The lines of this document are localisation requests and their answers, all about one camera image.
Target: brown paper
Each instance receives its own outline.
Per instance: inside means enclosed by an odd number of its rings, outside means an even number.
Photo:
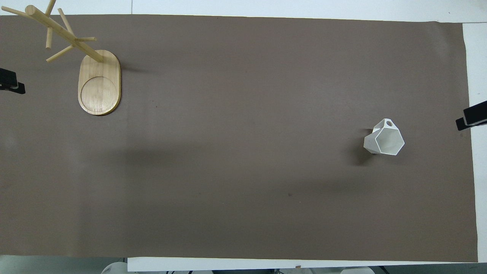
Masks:
[[[461,24],[68,19],[122,99],[84,112],[84,55],[0,17],[0,254],[477,260]],[[397,156],[362,147],[383,118]]]

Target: white mug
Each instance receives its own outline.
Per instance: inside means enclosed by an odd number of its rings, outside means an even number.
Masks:
[[[364,139],[364,148],[372,154],[397,155],[404,146],[401,132],[391,119],[383,119]]]

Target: wooden stand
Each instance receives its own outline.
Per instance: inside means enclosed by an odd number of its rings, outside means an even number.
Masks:
[[[81,107],[93,115],[106,115],[120,102],[120,63],[115,55],[97,50],[103,56],[99,63],[85,56],[79,69],[78,101]]]
[[[120,63],[115,55],[106,50],[94,50],[85,41],[96,41],[95,37],[78,38],[74,35],[62,9],[57,9],[64,22],[63,26],[52,20],[51,15],[56,0],[50,0],[43,13],[33,5],[25,7],[25,12],[2,6],[1,9],[26,18],[34,19],[47,27],[46,49],[51,49],[53,31],[70,43],[68,47],[46,59],[52,62],[68,51],[77,48],[87,55],[81,62],[78,81],[78,101],[81,107],[93,115],[106,115],[120,102]]]

